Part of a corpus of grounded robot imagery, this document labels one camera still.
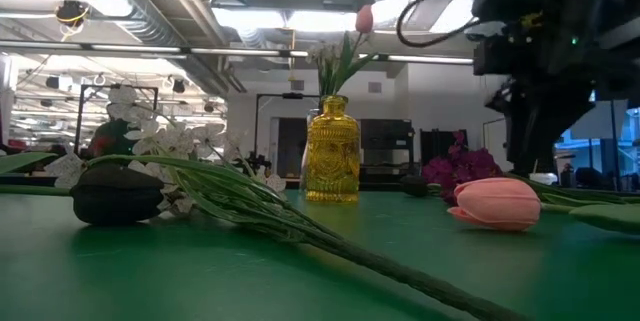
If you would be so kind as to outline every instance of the tulip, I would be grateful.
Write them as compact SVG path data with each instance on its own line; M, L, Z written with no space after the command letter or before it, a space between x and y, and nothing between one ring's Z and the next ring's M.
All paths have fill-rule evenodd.
M371 12L371 5L364 5L358 11L358 17L356 18L356 30L360 33L369 33L373 29L373 13Z
M503 231L524 231L540 218L540 199L526 183L489 178L456 187L458 207L447 210L460 221Z

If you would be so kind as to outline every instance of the green tabletop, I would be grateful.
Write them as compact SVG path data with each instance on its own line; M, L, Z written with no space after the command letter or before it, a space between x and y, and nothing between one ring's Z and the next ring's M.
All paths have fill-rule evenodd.
M452 219L436 199L289 198L372 251L536 320L637 320L640 239L545 214L525 234ZM0 320L467 320L312 247L195 217L97 228L71 199L0 196Z

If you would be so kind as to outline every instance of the black cable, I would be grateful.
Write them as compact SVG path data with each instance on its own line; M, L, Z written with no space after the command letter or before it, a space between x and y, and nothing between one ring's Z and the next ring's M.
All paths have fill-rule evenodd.
M402 42L402 44L409 46L409 47L417 47L417 48L424 48L424 47L429 47L429 46L433 46L437 43L440 43L442 41L448 40L449 38L459 34L460 32L479 25L481 23L485 23L487 21L474 21L474 22L469 22L466 25L453 30L451 32L449 32L446 35L440 36L436 39L433 39L431 41L426 41L426 42L413 42L413 41L409 41L406 37L404 37L404 35L402 34L402 24L404 24L404 19L407 17L407 15L409 14L409 12L416 7L419 3L423 2L424 0L414 0L409 2L409 4L407 4L407 6L402 10L402 12L400 13L400 16L398 16L398 22L396 24L396 35L398 35L398 39L400 40L400 42Z

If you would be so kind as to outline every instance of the metal frame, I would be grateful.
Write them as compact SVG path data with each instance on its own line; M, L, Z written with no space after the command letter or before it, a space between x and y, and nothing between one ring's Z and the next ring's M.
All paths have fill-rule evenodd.
M78 103L78 121L76 122L76 137L74 139L74 143L73 143L73 152L75 154L79 154L80 151L80 127L82 126L82 113L84 110L84 104L86 101L89 101L88 99L85 100L84 98L84 92L89 89L89 88L96 88L98 89L98 91L102 90L102 89L112 89L114 87L117 87L115 85L109 85L109 86L95 86L95 85L81 85L80 86L80 101ZM157 87L146 87L146 86L135 86L133 87L136 90L151 90L153 91L153 109L157 109L158 107L158 91L159 89Z

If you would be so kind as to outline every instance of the white wall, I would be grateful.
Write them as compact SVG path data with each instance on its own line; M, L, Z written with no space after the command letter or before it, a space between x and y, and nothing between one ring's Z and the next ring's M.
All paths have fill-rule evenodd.
M256 93L290 92L288 71L260 73L239 70L238 78L249 91L228 97L228 129L246 132L241 148L243 153L253 150L254 113ZM317 72L296 71L296 79L305 80L304 94L318 93ZM382 83L381 94L369 94L368 82ZM349 80L341 94L349 97L347 113L358 118L411 119L416 132L419 129L438 128L443 131L466 129L469 146L480 148L482 124L502 117L484 107L488 94L503 81L502 77L473 76L471 66L411 64L394 79L383 72L360 72ZM267 98L261 99L261 105ZM259 113L258 152L269 152L270 124L274 117L306 117L315 108L311 100L283 100L273 98ZM419 160L419 138L415 138L415 160Z
M471 66L410 64L408 68L409 118L416 132L466 129L469 147L482 147L482 124L501 117L484 106L501 77L477 77ZM415 139L416 159L420 140Z
M227 128L231 132L246 133L241 144L243 154L253 150L255 102L257 93L282 94L291 92L288 71L237 71L236 76L247 88L246 94L228 96ZM305 95L317 95L317 72L314 70L296 71L295 78L305 80ZM368 93L370 81L382 83L382 93ZM384 72L360 72L347 82L341 95L349 98L347 114L353 118L398 118L395 111L394 80L388 79ZM310 109L317 108L317 99L284 100L280 97L262 97L264 106L258 114L258 154L269 152L270 124L274 117L306 118Z

